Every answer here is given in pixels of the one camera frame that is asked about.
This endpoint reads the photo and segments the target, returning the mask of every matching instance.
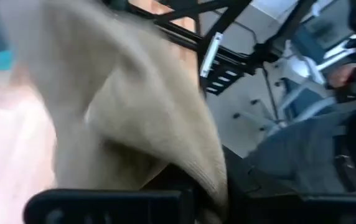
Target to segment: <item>beige sweater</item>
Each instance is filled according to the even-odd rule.
[[[150,23],[85,0],[0,1],[0,18],[54,122],[58,187],[139,190],[173,163],[213,199],[199,220],[221,222],[215,125]]]

